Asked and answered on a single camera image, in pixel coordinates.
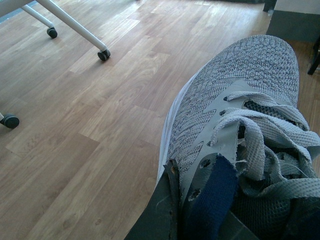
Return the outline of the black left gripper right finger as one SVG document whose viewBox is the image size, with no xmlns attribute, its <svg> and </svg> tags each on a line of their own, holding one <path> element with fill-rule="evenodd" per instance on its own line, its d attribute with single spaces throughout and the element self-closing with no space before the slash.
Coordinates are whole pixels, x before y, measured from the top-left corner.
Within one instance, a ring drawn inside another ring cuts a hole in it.
<svg viewBox="0 0 320 240">
<path fill-rule="evenodd" d="M 219 229 L 220 240 L 258 240 L 259 238 L 229 211 Z"/>
</svg>

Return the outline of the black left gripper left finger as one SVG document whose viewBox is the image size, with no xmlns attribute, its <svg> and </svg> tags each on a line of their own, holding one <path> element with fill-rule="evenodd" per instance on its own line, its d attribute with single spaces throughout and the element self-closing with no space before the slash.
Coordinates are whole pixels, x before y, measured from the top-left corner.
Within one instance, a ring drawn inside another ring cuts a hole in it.
<svg viewBox="0 0 320 240">
<path fill-rule="evenodd" d="M 176 240 L 179 221 L 179 170 L 175 159 L 164 166 L 155 190 L 126 240 Z"/>
</svg>

